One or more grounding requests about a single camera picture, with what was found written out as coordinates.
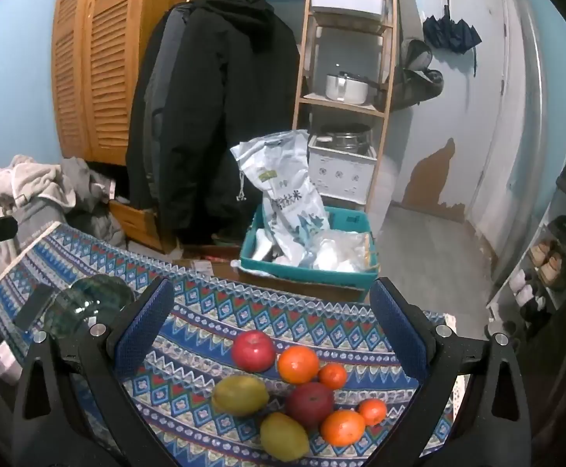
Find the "small tangerine front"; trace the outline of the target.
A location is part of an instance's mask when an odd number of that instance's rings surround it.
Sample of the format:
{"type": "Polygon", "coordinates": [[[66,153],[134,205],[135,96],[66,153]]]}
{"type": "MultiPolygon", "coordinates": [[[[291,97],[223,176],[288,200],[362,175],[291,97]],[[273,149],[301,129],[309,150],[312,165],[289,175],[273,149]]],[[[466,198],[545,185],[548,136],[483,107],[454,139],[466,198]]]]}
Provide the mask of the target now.
{"type": "Polygon", "coordinates": [[[385,420],[387,404],[383,400],[367,399],[359,404],[358,413],[364,419],[366,426],[374,427],[385,420]]]}

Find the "small tangerine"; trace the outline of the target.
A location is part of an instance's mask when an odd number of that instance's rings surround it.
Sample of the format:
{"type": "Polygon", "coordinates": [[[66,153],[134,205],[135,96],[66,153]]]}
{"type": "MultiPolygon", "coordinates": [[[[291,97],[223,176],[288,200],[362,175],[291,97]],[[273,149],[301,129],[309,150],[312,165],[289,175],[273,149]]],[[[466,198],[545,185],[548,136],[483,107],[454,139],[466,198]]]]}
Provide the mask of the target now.
{"type": "Polygon", "coordinates": [[[385,420],[387,404],[383,400],[367,399],[359,404],[358,413],[364,419],[366,426],[374,427],[385,420]]]}
{"type": "Polygon", "coordinates": [[[329,363],[319,370],[318,380],[330,390],[339,390],[346,384],[347,372],[341,364],[329,363]]]}

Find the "large orange front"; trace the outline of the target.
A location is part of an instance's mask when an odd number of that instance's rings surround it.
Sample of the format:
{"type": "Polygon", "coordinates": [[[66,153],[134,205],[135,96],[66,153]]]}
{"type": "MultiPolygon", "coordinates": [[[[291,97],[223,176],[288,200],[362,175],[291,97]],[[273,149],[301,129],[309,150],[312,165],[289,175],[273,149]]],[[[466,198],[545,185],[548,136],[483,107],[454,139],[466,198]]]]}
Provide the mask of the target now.
{"type": "Polygon", "coordinates": [[[347,447],[358,442],[366,430],[363,416],[350,409],[339,409],[330,414],[320,426],[320,435],[330,446],[347,447]]]}

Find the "large orange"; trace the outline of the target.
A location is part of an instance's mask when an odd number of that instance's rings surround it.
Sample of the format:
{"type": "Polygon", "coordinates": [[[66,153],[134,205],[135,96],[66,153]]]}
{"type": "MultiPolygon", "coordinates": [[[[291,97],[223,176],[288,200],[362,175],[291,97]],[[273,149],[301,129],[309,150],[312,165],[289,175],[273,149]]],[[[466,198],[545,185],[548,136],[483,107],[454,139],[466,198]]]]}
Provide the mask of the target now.
{"type": "Polygon", "coordinates": [[[363,416],[350,409],[339,409],[330,414],[320,426],[320,435],[330,446],[347,447],[358,442],[366,430],[363,416]]]}
{"type": "Polygon", "coordinates": [[[279,356],[277,369],[285,383],[302,385],[317,376],[320,362],[316,352],[308,347],[291,346],[279,356]]]}

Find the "dark red apple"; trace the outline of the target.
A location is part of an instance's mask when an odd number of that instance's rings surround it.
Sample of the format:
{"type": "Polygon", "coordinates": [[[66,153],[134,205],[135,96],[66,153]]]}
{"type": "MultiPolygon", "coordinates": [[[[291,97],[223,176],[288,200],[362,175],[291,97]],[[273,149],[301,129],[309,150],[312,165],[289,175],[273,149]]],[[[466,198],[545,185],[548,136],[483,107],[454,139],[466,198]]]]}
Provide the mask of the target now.
{"type": "Polygon", "coordinates": [[[313,429],[334,412],[334,407],[332,389],[321,383],[311,382],[292,390],[286,399],[285,412],[304,428],[313,429]]]}

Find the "yellow mango front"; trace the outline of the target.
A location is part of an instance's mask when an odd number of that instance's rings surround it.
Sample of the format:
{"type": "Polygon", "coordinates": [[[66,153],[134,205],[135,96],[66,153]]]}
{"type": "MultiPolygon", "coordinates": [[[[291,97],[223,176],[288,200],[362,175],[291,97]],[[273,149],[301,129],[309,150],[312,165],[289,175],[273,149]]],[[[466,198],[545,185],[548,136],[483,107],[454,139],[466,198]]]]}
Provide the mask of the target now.
{"type": "Polygon", "coordinates": [[[288,415],[275,412],[267,415],[260,426],[262,448],[281,462],[292,462],[309,452],[305,429],[288,415]]]}

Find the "pile of grey clothes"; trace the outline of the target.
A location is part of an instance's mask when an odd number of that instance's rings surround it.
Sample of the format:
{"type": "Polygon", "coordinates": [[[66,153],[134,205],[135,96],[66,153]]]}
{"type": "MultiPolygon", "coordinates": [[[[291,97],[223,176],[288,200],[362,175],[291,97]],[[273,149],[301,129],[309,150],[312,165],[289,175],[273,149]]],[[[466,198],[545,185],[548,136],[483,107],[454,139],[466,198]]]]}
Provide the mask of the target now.
{"type": "Polygon", "coordinates": [[[48,165],[15,156],[0,168],[0,217],[11,216],[18,225],[15,237],[0,241],[0,275],[53,223],[67,223],[125,248],[125,232],[109,208],[114,193],[115,181],[81,158],[48,165]]]}

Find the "black smartphone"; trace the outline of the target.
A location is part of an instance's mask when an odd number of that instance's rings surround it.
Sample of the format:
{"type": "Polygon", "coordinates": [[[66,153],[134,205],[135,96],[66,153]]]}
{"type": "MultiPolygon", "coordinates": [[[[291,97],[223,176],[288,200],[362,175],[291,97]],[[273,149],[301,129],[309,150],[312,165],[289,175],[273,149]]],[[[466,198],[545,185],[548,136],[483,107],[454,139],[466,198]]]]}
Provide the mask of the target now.
{"type": "Polygon", "coordinates": [[[14,325],[22,331],[30,330],[46,311],[55,294],[55,288],[47,284],[37,284],[15,316],[14,325]]]}

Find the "dark glass fruit plate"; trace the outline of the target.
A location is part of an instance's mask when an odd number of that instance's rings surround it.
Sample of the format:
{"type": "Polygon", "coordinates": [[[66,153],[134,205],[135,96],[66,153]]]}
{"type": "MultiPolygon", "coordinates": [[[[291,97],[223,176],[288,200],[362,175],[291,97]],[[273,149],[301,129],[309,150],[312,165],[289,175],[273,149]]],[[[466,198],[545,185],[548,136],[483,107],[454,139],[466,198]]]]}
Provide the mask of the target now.
{"type": "Polygon", "coordinates": [[[43,314],[43,330],[55,339],[67,339],[96,324],[109,326],[134,301],[134,292],[121,278],[104,274],[80,278],[51,300],[43,314]]]}

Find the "wooden drawer box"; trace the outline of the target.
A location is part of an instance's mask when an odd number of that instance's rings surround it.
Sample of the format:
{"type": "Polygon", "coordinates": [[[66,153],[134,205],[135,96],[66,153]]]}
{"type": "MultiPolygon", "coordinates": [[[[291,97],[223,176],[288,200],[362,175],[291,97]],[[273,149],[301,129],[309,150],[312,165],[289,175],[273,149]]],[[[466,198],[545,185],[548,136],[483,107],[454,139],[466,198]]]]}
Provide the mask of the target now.
{"type": "Polygon", "coordinates": [[[163,238],[158,233],[155,215],[138,210],[116,200],[109,202],[110,213],[118,220],[127,238],[150,249],[165,253],[163,238]]]}

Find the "patterned blue tablecloth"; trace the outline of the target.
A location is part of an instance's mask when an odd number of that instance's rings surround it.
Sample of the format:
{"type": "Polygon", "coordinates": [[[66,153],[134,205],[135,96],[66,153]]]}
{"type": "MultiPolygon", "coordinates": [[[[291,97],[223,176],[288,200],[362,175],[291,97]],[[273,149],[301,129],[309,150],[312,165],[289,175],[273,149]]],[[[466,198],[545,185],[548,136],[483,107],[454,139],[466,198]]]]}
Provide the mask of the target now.
{"type": "Polygon", "coordinates": [[[209,277],[55,223],[0,276],[25,375],[78,373],[84,422],[144,465],[363,466],[418,384],[372,309],[209,277]]]}

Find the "shoe rack with shoes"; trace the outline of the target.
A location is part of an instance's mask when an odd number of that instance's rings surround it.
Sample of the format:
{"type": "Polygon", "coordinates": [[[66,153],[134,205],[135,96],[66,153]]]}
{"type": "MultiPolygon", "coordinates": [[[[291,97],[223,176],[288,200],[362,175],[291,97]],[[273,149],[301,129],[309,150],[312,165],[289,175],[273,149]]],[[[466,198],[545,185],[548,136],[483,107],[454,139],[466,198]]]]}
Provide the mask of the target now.
{"type": "Polygon", "coordinates": [[[490,299],[486,337],[532,339],[566,302],[566,158],[540,223],[490,299]]]}

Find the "clear plastic bag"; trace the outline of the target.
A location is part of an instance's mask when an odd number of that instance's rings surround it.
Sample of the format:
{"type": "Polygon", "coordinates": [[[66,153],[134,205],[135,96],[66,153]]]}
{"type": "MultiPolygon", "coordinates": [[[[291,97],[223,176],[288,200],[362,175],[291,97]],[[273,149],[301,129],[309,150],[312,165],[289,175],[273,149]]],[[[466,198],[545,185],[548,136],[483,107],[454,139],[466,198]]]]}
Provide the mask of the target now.
{"type": "Polygon", "coordinates": [[[307,245],[307,266],[329,272],[369,272],[376,267],[371,242],[369,232],[321,231],[307,245]]]}

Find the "wooden louvered wardrobe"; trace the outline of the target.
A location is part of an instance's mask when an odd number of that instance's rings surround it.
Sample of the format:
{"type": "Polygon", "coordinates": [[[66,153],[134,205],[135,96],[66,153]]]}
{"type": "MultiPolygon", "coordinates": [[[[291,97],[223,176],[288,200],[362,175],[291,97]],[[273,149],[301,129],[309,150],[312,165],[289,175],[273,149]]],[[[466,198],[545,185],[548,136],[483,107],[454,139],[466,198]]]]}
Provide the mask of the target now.
{"type": "Polygon", "coordinates": [[[183,0],[56,0],[55,120],[65,157],[124,165],[139,67],[155,24],[183,0]]]}

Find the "black hanging coat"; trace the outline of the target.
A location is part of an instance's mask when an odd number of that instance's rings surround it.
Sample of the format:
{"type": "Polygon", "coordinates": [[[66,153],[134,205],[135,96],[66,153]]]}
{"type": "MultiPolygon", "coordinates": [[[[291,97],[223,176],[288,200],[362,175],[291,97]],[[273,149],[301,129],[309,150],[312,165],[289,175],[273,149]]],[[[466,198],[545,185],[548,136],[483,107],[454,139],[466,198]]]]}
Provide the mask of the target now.
{"type": "Polygon", "coordinates": [[[241,241],[261,193],[231,148],[287,131],[299,52],[267,0],[192,0],[164,13],[134,91],[129,198],[183,246],[241,241]]]}

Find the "white rice bag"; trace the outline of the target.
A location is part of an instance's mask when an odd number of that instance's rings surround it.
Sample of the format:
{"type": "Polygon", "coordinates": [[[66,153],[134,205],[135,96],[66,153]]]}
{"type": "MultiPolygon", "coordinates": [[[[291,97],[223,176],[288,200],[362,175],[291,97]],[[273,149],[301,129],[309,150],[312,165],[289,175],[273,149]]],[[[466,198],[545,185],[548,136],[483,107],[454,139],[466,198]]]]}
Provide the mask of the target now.
{"type": "Polygon", "coordinates": [[[308,132],[290,130],[230,149],[243,179],[263,194],[264,230],[293,267],[307,266],[306,248],[329,228],[329,216],[311,181],[308,132]]]}

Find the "white door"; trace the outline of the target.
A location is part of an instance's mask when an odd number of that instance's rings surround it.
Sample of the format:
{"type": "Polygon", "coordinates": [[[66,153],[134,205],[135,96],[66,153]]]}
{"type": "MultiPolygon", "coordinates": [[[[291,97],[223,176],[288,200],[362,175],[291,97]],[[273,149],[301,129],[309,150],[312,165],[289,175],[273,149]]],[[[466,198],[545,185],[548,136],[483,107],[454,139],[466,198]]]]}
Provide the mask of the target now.
{"type": "Polygon", "coordinates": [[[522,196],[517,175],[526,112],[524,36],[515,0],[467,0],[462,10],[482,39],[475,49],[471,87],[473,115],[482,130],[483,169],[467,220],[498,271],[516,252],[511,231],[522,196]]]}

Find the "white patterned storage box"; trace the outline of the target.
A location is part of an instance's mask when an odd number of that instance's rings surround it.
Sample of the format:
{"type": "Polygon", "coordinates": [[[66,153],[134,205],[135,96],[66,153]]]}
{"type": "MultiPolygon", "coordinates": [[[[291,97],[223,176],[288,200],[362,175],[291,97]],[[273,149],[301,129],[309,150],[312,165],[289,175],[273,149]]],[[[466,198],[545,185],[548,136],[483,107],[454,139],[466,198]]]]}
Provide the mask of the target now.
{"type": "Polygon", "coordinates": [[[322,137],[309,140],[309,175],[322,197],[366,205],[376,163],[372,147],[357,154],[323,147],[322,137]]]}

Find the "dark bag on hook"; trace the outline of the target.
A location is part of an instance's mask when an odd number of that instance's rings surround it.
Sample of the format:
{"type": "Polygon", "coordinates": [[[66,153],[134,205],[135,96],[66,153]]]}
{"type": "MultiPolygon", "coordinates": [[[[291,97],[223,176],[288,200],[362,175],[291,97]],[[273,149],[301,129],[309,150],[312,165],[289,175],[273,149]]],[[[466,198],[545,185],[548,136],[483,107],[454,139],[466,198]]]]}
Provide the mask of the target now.
{"type": "Polygon", "coordinates": [[[443,74],[430,68],[433,58],[430,46],[423,40],[402,41],[399,64],[394,71],[392,112],[407,109],[443,93],[443,74]]]}

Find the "white cooking pot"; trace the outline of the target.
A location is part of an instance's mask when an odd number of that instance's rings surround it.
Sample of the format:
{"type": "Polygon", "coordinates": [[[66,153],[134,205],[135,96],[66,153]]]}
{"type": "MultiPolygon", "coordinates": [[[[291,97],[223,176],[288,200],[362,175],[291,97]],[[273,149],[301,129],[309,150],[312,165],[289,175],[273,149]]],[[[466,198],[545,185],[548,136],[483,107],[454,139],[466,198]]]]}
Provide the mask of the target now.
{"type": "Polygon", "coordinates": [[[330,74],[326,76],[325,97],[343,104],[363,105],[369,97],[369,84],[352,74],[330,74]]]}

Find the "dark folded umbrella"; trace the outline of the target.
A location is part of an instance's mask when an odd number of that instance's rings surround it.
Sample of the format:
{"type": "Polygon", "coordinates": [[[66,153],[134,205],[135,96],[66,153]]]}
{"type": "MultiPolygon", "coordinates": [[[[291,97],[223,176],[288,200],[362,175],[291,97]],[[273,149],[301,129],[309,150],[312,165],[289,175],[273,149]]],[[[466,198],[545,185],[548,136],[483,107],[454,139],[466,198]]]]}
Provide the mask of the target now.
{"type": "Polygon", "coordinates": [[[464,20],[454,21],[451,17],[450,6],[443,6],[443,16],[430,16],[422,24],[424,37],[435,49],[447,49],[454,54],[473,55],[473,73],[477,74],[476,48],[483,42],[482,37],[473,25],[464,20]]]}

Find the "wooden shelf rack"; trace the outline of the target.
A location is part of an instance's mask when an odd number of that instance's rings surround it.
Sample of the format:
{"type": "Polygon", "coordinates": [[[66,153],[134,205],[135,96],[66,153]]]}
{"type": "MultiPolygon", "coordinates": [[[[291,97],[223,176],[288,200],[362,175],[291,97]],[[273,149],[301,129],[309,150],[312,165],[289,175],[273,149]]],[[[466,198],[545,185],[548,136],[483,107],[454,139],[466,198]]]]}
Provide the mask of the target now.
{"type": "Polygon", "coordinates": [[[325,204],[369,211],[397,53],[398,0],[305,0],[292,125],[325,204]]]}

